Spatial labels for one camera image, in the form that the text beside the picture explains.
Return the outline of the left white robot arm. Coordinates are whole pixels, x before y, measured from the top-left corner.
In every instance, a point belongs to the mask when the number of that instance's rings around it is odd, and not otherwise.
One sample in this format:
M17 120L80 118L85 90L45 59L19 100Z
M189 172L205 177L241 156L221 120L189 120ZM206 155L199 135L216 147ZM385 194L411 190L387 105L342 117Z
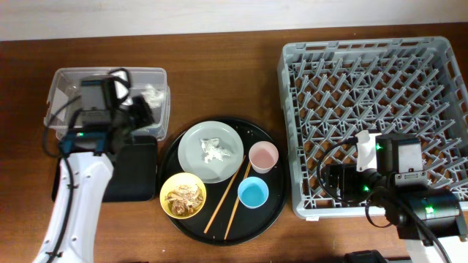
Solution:
M156 172L157 144L137 143L133 132L153 123L141 95L124 105L132 87L129 77L95 75L82 79L81 106L73 112L58 143L60 178L43 244L36 262L92 262L102 200L115 172L126 176Z

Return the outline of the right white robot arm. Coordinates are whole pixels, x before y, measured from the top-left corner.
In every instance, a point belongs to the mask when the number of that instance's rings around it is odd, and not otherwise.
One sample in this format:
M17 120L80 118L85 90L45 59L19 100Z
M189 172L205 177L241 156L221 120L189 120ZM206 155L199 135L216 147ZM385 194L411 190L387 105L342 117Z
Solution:
M382 208L412 262L466 262L467 224L461 204L447 188L428 185L420 140L411 134L362 131L334 146L354 146L354 164L324 164L316 176L322 190L345 205Z

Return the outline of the yellow bowl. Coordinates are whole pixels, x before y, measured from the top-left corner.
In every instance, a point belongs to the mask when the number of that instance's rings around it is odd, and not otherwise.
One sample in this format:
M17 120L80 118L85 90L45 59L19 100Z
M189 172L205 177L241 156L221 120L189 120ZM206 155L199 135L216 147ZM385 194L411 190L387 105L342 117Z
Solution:
M168 207L168 203L165 201L165 196L168 194L169 191L172 191L175 187L177 187L179 185L194 185L194 184L197 184L202 189L202 191L203 191L203 193L205 195L204 202L200 206L199 210L195 214L193 214L191 216L175 216L175 215L173 215L170 212L170 209ZM162 206L162 209L166 212L166 214L169 217L179 219L179 220L191 218L191 217L195 216L197 213L199 213L202 210L206 199L207 199L207 191L206 191L205 184L201 181L201 179L199 179L198 176L193 175L191 173L187 173L187 172L178 173L178 174L175 174L175 175L169 177L164 182L164 184L162 185L160 193L159 193L159 201L160 201L160 204Z

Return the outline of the white tissue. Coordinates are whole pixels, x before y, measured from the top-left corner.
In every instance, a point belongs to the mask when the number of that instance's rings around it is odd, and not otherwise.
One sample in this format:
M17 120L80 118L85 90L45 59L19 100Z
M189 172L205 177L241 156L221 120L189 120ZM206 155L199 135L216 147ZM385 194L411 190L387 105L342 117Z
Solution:
M201 148L203 151L203 160L206 164L214 159L223 161L225 156L230 156L230 152L220 146L220 139L218 137L211 139L201 139Z
M151 84L145 85L141 95L151 109L161 107L166 98L166 92L164 89L159 89Z

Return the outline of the blue plastic cup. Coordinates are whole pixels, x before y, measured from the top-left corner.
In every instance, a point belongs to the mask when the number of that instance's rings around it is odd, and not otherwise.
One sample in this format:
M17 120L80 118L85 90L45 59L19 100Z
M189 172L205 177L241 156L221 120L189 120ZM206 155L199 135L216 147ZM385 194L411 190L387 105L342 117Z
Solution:
M240 202L249 209L257 209L268 200L269 188L259 177L248 177L241 181L238 187Z

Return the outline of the pink plastic cup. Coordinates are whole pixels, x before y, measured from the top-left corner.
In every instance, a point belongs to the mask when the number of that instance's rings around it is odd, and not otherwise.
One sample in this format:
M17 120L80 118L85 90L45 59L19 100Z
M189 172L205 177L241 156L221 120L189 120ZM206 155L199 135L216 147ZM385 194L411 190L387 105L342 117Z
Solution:
M279 151L272 142L260 141L249 149L249 161L255 172L269 172L279 160Z

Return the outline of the wooden chopstick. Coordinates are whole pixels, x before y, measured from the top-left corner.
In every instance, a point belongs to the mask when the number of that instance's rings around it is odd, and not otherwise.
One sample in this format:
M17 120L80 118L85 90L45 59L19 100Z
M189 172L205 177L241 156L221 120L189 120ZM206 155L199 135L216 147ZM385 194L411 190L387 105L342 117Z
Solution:
M218 214L218 212L219 212L219 210L220 210L220 208L221 208L223 202L225 201L225 199L226 199L226 197L227 197L227 195L228 195L228 193L229 193L229 191L230 191L230 189L231 189L231 187L232 187L232 185L233 185L233 183L234 183L234 181L235 181L235 179L236 179L238 173L240 172L240 170L241 170L241 168L242 168L242 165L243 165L243 163L244 163L244 161L245 161L245 158L246 158L246 156L244 155L244 157L242 158L241 165L239 166L239 168L237 169L237 171L235 172L235 174L231 177L230 182L228 183L226 189L224 190L224 193L223 193L221 199L219 200L219 202L218 202L218 204L217 204L217 206L216 206L214 212L212 213L212 215L211 215L211 217L210 217L210 219L209 219L207 225L205 226L205 229L203 230L203 233L204 233L204 234L207 234L207 233L208 233L208 230L210 229L212 223L214 222L214 219L216 218L216 216L217 216L217 214Z
M247 168L246 168L246 171L245 171L244 176L243 176L243 180L247 179L251 167L252 167L252 164L251 164L251 162L249 161L249 162L248 162L248 165L247 165ZM230 229L231 229L233 220L234 220L234 218L235 218L236 211L237 211L237 209L238 209L239 202L240 202L240 197L239 197L239 195L237 195L236 201L235 201L235 203L234 203L234 205L233 205L233 209L232 209L232 211L231 211L230 220L228 221L227 228L226 228L226 231L225 231L225 234L224 234L224 240L226 240L227 237L228 237L228 235L229 235L229 232L230 232Z

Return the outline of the food scraps and shells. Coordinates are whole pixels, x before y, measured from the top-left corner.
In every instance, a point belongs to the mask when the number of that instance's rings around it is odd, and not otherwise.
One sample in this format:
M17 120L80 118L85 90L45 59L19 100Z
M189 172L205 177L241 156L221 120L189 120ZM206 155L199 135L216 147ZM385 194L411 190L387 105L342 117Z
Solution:
M179 185L165 196L170 212L175 216L191 216L203 204L205 195L197 185Z

